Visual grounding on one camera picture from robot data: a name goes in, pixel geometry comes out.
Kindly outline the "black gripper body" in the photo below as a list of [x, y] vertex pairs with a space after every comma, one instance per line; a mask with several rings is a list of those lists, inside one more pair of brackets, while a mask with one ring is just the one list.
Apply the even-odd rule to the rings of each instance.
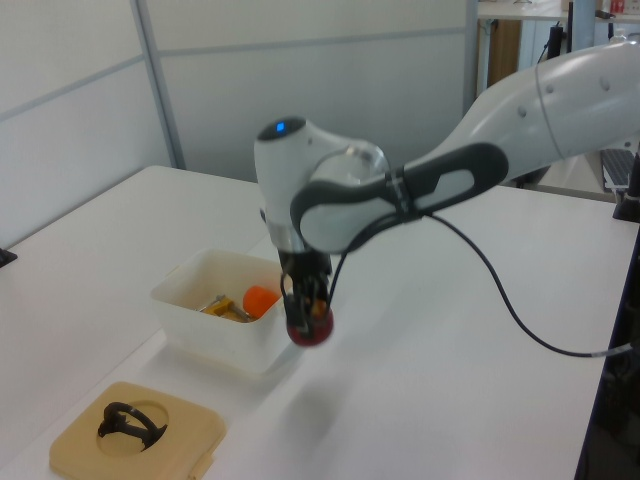
[[297, 296], [327, 296], [332, 273], [330, 256], [315, 250], [298, 253], [278, 251], [283, 273], [292, 280]]

